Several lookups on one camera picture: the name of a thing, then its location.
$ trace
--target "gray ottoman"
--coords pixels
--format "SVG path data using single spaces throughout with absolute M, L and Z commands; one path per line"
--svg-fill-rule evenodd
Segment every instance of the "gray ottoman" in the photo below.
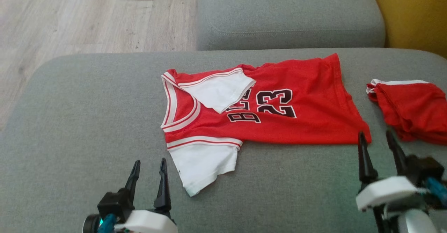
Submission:
M 65 56 L 35 72 L 1 134 L 1 232 L 80 232 L 104 193 L 125 184 L 137 159 L 134 204 L 151 208 L 162 157 L 179 233 L 377 232 L 372 212 L 356 207 L 356 145 L 247 142 L 236 171 L 189 197 L 160 129 L 166 111 L 160 75 L 167 69 L 194 73 L 335 52 L 344 85 L 370 126 L 372 161 L 381 176 L 395 175 L 382 113 L 365 84 L 371 78 L 420 79 L 447 91 L 447 61 L 440 56 L 373 48 Z M 404 150 L 433 155 L 447 166 L 446 147 L 417 141 Z M 446 227 L 443 216 L 433 214 Z
M 383 47 L 375 0 L 198 0 L 199 50 Z

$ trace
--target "red and white shirt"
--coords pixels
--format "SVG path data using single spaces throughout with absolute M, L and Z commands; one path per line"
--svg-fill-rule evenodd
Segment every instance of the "red and white shirt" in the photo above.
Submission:
M 189 195 L 233 171 L 245 140 L 280 144 L 357 144 L 363 131 L 342 83 L 337 54 L 197 74 L 168 70 L 161 128 Z

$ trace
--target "wooden floor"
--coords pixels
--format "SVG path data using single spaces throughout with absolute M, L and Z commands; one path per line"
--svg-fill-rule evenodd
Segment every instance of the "wooden floor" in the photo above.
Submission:
M 75 53 L 195 50 L 197 0 L 0 0 L 0 131 L 44 62 Z

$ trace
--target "gray fabric surface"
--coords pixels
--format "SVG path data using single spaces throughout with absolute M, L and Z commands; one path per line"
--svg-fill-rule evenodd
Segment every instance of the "gray fabric surface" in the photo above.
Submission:
M 125 184 L 137 159 L 142 169 L 134 204 L 148 209 L 162 157 L 180 233 L 377 232 L 372 212 L 356 209 L 356 145 L 247 142 L 236 171 L 190 198 L 159 128 L 166 110 L 160 75 L 166 69 L 194 73 L 334 52 L 345 87 L 371 128 L 373 164 L 383 177 L 396 174 L 382 114 L 368 100 L 365 84 L 372 78 L 419 79 L 447 91 L 447 61 L 440 56 L 373 48 L 65 56 L 35 72 L 1 135 L 2 232 L 80 232 L 102 195 Z M 417 141 L 404 149 L 447 166 L 446 147 Z M 447 228 L 445 214 L 435 216 Z
M 198 0 L 199 50 L 383 47 L 375 0 Z

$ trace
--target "basketball jersey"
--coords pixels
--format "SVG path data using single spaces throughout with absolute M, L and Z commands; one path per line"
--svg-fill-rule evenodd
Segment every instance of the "basketball jersey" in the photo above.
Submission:
M 197 74 L 171 69 L 161 77 L 168 99 L 161 128 L 190 196 L 233 171 L 246 140 L 357 144 L 363 131 L 371 142 L 337 54 Z

